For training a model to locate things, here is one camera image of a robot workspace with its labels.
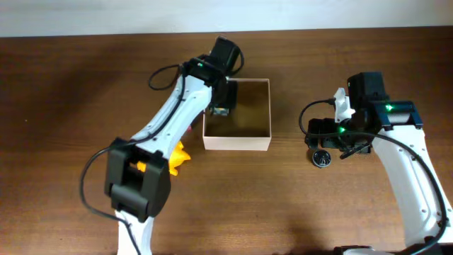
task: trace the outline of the round black object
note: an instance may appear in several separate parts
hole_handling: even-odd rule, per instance
[[[319,168],[330,165],[332,161],[331,155],[323,149],[315,151],[311,160],[313,161],[313,164]]]

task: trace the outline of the yellow toy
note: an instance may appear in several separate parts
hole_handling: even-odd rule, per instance
[[[180,166],[186,160],[190,160],[189,154],[187,154],[187,152],[184,152],[183,148],[184,145],[180,141],[176,145],[173,152],[171,152],[170,160],[168,161],[168,170],[173,176],[178,175],[178,170],[176,169],[177,166]]]

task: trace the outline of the open box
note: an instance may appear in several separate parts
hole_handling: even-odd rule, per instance
[[[238,82],[236,108],[228,116],[203,115],[205,149],[268,150],[270,139],[269,79]]]

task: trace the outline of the wooden table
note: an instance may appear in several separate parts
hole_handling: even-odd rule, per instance
[[[0,254],[114,254],[117,223],[90,214],[78,195],[86,160],[128,138],[170,91],[155,69],[208,52],[216,33],[0,39]],[[157,254],[309,254],[334,246],[403,247],[403,228],[375,154],[317,169],[297,124],[309,102],[353,74],[382,71],[395,100],[424,120],[432,162],[453,200],[453,28],[227,33],[246,56],[237,77],[269,78],[273,139],[267,152],[205,151],[201,127],[183,138],[193,160],[172,178],[157,217]],[[329,106],[305,117],[331,118]],[[103,195],[105,157],[86,180]]]

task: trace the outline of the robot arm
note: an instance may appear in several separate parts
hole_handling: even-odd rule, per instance
[[[194,119],[206,108],[229,113],[236,105],[236,83],[228,82],[238,56],[231,41],[217,38],[209,55],[184,63],[176,87],[153,119],[132,141],[117,138],[108,153],[104,192],[111,198],[119,222],[118,254],[151,255],[154,218],[160,213],[171,189],[168,160],[178,141]]]
[[[418,254],[420,248],[441,231],[444,232],[437,244],[424,254],[447,252],[444,250],[451,249],[447,244],[453,243],[453,229],[449,221],[453,216],[452,207],[428,156],[423,123],[415,105],[410,101],[390,101],[380,73],[361,73],[350,77],[348,90],[349,96],[345,95],[344,89],[339,89],[334,96],[335,119],[309,121],[306,143],[310,148],[316,148],[321,142],[322,147],[339,149],[344,152],[341,159],[356,152],[370,153],[373,147],[386,169],[401,211],[405,243],[409,247],[405,254]],[[354,132],[378,134],[381,138],[373,139],[373,136]],[[386,137],[401,144],[382,139]],[[420,158],[416,159],[404,147],[413,150]],[[422,167],[420,159],[428,169]],[[447,219],[445,226],[442,226],[442,216]],[[385,254],[351,246],[337,247],[336,252],[335,255]]]
[[[182,86],[180,77],[170,98],[165,102],[164,106],[154,116],[154,118],[136,135],[133,140],[145,138],[149,133],[153,133],[157,127],[161,126],[164,120],[168,117],[171,109],[176,105],[180,96]],[[179,105],[176,112],[173,114],[162,131],[149,141],[137,144],[137,147],[148,153],[161,152],[162,158],[170,159],[171,152],[176,144],[188,129],[192,121],[208,107],[212,97],[212,87],[205,86],[205,82],[193,76],[185,78],[185,91],[182,103]],[[126,210],[116,210],[115,215],[118,218],[124,219],[131,224],[130,228],[134,235],[135,242],[139,247],[142,255],[152,255],[151,253],[151,234],[154,223],[154,217],[148,216],[144,222],[140,222],[138,218],[127,212]],[[127,233],[126,227],[118,223],[118,255],[136,254],[132,241]]]

